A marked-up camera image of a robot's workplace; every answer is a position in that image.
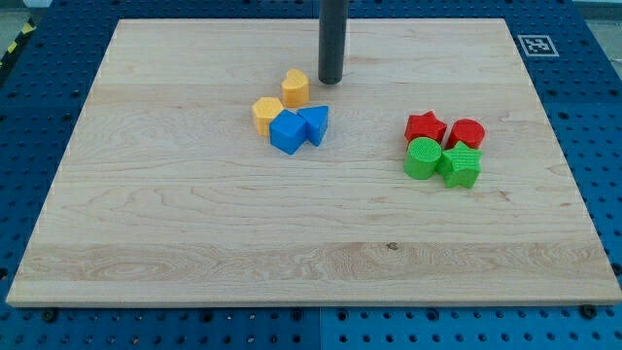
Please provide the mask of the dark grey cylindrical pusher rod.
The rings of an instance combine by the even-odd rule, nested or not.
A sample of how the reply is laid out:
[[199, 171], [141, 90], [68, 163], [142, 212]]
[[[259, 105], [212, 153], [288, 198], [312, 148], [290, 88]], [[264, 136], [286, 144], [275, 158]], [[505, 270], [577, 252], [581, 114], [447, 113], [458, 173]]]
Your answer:
[[318, 79], [325, 85], [342, 80], [348, 13], [347, 0], [320, 1]]

